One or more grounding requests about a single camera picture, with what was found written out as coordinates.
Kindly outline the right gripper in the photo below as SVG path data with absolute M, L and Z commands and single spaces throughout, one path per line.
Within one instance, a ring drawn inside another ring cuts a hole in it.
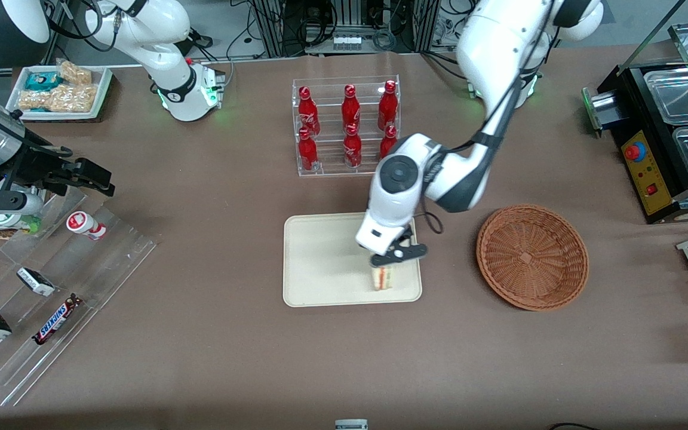
M 63 146 L 22 145 L 4 164 L 4 190 L 13 191 L 14 185 L 52 192 L 60 192 L 62 187 L 75 187 L 94 190 L 104 196 L 115 195 L 113 183 L 96 183 L 109 182 L 110 171 L 91 160 L 76 159 L 73 172 L 67 160 L 72 156 L 73 151 Z

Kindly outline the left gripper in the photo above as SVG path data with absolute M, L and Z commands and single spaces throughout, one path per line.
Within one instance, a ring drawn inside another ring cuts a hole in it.
M 366 210 L 365 217 L 361 221 L 360 228 L 356 232 L 356 242 L 366 250 L 374 253 L 371 255 L 371 266 L 382 267 L 397 262 L 422 259 L 428 254 L 428 247 L 423 243 L 414 242 L 413 239 L 402 239 L 397 244 L 396 250 L 389 250 L 393 243 L 403 235 L 412 224 L 412 219 L 379 220 L 372 210 Z

